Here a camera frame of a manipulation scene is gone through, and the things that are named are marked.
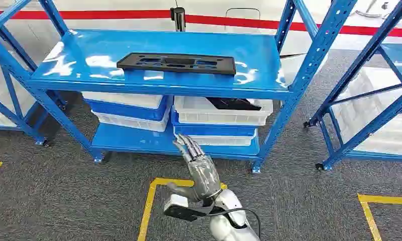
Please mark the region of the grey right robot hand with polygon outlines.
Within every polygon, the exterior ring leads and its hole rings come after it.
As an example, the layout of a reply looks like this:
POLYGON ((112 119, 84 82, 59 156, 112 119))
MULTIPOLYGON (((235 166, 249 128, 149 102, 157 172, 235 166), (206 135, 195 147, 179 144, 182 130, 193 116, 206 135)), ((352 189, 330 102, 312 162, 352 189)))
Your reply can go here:
POLYGON ((173 144, 181 152, 194 185, 192 187, 180 187, 170 182, 167 187, 171 192, 193 202, 207 200, 219 193, 221 182, 216 166, 199 144, 191 137, 183 134, 178 134, 173 144))

